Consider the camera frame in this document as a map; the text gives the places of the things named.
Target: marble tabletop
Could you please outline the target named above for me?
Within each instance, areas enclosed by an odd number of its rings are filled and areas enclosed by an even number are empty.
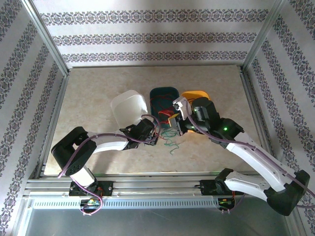
[[[146,98],[149,111],[150,91],[167,86],[175,87],[180,94],[187,90],[207,92],[220,116],[236,121],[259,144],[239,69],[224,65],[72,69],[52,146],[77,126],[91,132],[117,130],[110,108],[114,97],[136,90]],[[253,171],[241,158],[213,144],[204,135],[187,133],[172,140],[179,145],[173,155],[170,154],[172,147],[165,146],[165,141],[160,139],[154,147],[140,145],[137,149],[93,154],[86,165],[95,174],[212,172],[223,168]],[[60,171],[50,154],[45,174],[56,175]]]

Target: white wall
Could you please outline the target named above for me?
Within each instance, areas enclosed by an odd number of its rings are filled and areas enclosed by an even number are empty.
[[[34,0],[69,67],[242,64],[273,0]]]
[[[0,0],[0,235],[10,235],[63,75],[19,0]]]
[[[315,190],[315,1],[290,0],[249,69],[274,154],[311,175]],[[309,195],[301,204],[315,204]],[[315,210],[299,209],[308,235]]]

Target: purple cable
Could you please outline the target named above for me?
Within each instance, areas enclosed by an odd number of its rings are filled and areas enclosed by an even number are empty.
[[[97,134],[97,135],[93,135],[93,136],[91,136],[91,137],[88,137],[88,138],[87,138],[86,140],[84,140],[84,141],[78,146],[78,148],[74,151],[74,153],[71,155],[71,157],[69,158],[67,164],[64,166],[64,168],[63,168],[62,171],[59,173],[59,175],[58,175],[57,178],[60,178],[60,177],[67,171],[67,169],[69,168],[69,166],[70,166],[72,160],[74,159],[74,157],[76,156],[76,154],[79,152],[79,150],[82,148],[82,146],[83,146],[85,143],[87,143],[87,141],[89,141],[89,140],[91,140],[91,139],[94,139],[94,138],[96,138],[96,137],[98,137],[98,136],[99,136],[99,137],[101,137],[101,136],[115,136],[115,137],[121,137],[121,138],[126,138],[126,139],[132,140],[132,141],[134,141],[134,142],[138,142],[138,143],[150,143],[150,142],[154,141],[155,139],[157,139],[158,136],[159,136],[159,134],[160,134],[160,131],[161,131],[161,123],[160,123],[160,121],[159,121],[156,117],[154,117],[153,115],[149,115],[149,114],[142,115],[141,118],[142,118],[142,117],[151,117],[151,118],[153,118],[153,119],[156,120],[157,125],[158,125],[158,133],[157,133],[157,135],[156,135],[154,138],[152,138],[152,139],[150,139],[150,140],[143,141],[143,140],[138,140],[138,139],[134,139],[134,138],[128,137],[128,136],[126,136],[126,135],[122,135],[122,134],[111,134],[111,133],[102,133],[102,134]]]
[[[91,213],[86,213],[86,212],[84,211],[84,208],[87,206],[87,204],[84,205],[83,208],[82,208],[82,210],[81,210],[81,211],[83,212],[83,214],[86,214],[86,215],[93,215],[93,214],[97,213],[97,212],[102,208],[102,206],[103,206],[103,199],[102,199],[102,197],[100,197],[99,195],[97,195],[97,194],[95,194],[95,193],[89,191],[88,189],[86,189],[85,187],[83,187],[82,185],[80,185],[75,179],[73,179],[73,181],[74,181],[80,188],[82,188],[84,191],[86,191],[87,193],[89,193],[89,194],[91,194],[91,195],[93,195],[93,196],[95,196],[95,197],[97,197],[97,198],[99,199],[99,205],[98,205],[98,207],[97,207],[94,211],[92,211]]]
[[[189,110],[189,103],[186,102],[186,109]],[[229,144],[240,144],[243,146],[246,146],[250,149],[254,149],[254,151],[258,152],[264,159],[265,161],[267,161],[269,164],[273,165],[274,167],[278,168],[282,174],[284,174],[285,176],[288,176],[289,179],[291,179],[292,181],[296,182],[299,186],[301,186],[304,190],[306,190],[313,198],[315,198],[315,193],[312,192],[308,187],[306,187],[304,184],[302,184],[300,181],[298,181],[296,178],[294,178],[292,175],[290,175],[285,169],[283,169],[281,166],[279,166],[276,162],[274,162],[272,159],[270,159],[265,153],[263,153],[261,150],[256,149],[255,146],[247,144],[247,143],[243,143],[243,142],[239,142],[239,141],[232,141],[232,140],[226,140],[226,139],[220,139],[217,138],[209,133],[207,133],[206,131],[202,130],[195,121],[193,121],[192,117],[190,114],[188,114],[188,119],[190,120],[190,122],[193,124],[193,126],[199,130],[200,133],[208,136],[210,139],[213,139],[217,142],[222,142],[222,143],[229,143]],[[300,208],[315,208],[315,205],[311,205],[311,206],[301,206],[301,205],[296,205],[297,207]]]

